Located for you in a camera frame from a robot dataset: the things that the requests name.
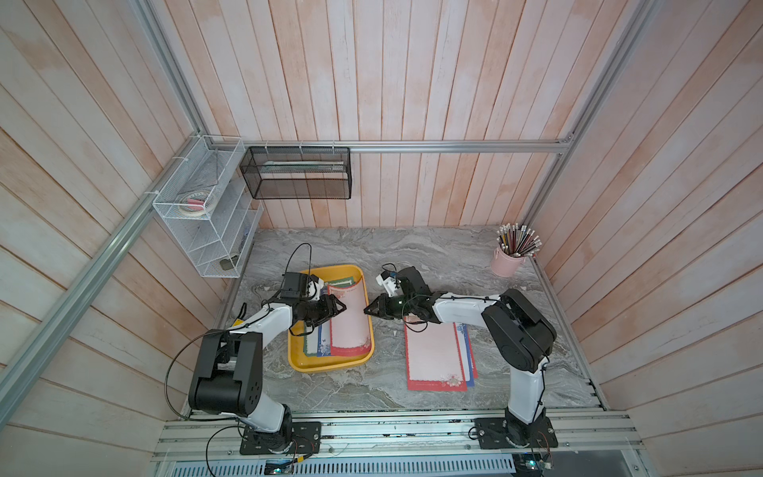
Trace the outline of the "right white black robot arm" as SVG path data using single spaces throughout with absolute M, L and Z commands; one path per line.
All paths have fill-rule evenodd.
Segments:
M 550 449 L 558 445 L 544 408 L 546 368 L 558 334 L 536 306 L 510 288 L 494 295 L 433 291 L 410 266 L 378 276 L 383 293 L 364 309 L 385 320 L 414 317 L 416 324 L 463 324 L 487 329 L 510 367 L 510 397 L 502 419 L 476 419 L 483 448 Z

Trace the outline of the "blue floral stationery paper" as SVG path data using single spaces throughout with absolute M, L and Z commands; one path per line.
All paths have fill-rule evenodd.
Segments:
M 475 379 L 477 378 L 477 375 L 472 357 L 472 349 L 468 329 L 464 324 L 456 324 L 455 329 L 465 383 L 467 388 L 473 388 L 475 386 Z

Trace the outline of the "yellow plastic storage tray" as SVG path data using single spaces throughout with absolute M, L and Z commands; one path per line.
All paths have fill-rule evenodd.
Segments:
M 359 367 L 376 349 L 371 317 L 364 313 L 369 305 L 364 274 L 355 264 L 314 268 L 312 273 L 324 281 L 323 294 L 337 293 L 347 310 L 330 319 L 310 334 L 299 322 L 287 335 L 288 362 L 300 373 L 312 374 Z

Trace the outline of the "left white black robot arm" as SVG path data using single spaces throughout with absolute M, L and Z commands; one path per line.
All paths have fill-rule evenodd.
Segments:
M 277 336 L 303 322 L 311 331 L 348 306 L 315 275 L 288 272 L 280 288 L 242 324 L 202 338 L 188 403 L 194 411 L 232 417 L 244 437 L 270 453 L 294 451 L 289 407 L 263 390 L 263 351 Z

